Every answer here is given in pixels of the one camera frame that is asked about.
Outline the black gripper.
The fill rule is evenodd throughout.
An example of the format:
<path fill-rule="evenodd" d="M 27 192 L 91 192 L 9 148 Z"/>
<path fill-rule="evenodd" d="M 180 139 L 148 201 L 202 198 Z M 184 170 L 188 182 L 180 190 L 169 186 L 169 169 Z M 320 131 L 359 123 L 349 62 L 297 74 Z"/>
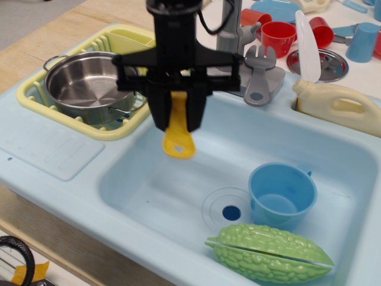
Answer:
<path fill-rule="evenodd" d="M 207 95 L 213 91 L 237 91 L 242 56 L 215 51 L 196 39 L 196 17 L 202 1 L 147 1 L 154 18 L 155 46 L 141 52 L 116 55 L 120 91 L 146 94 L 156 127 L 165 131 L 171 113 L 169 91 L 188 91 L 188 131 L 202 123 Z"/>

